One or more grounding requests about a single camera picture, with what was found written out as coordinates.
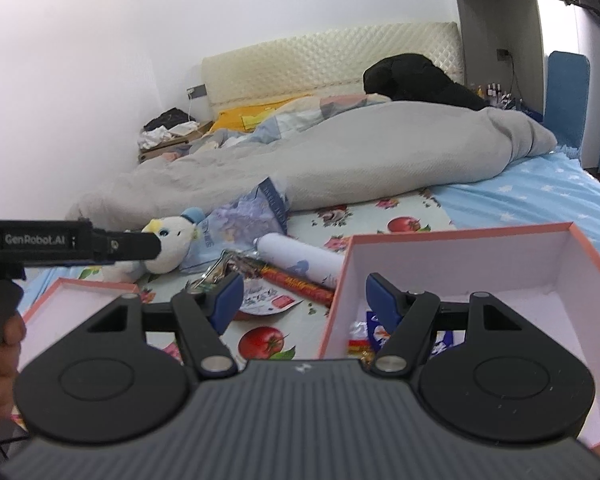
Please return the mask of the person left hand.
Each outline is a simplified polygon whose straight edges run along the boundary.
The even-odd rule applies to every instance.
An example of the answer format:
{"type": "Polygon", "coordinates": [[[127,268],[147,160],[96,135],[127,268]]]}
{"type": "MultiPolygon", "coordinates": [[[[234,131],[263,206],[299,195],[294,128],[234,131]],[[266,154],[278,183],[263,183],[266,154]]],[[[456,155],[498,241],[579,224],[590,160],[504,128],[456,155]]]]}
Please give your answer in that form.
{"type": "Polygon", "coordinates": [[[12,416],[15,406],[14,385],[18,375],[21,344],[26,338],[27,327],[19,313],[4,325],[3,342],[0,344],[0,418],[12,416]]]}

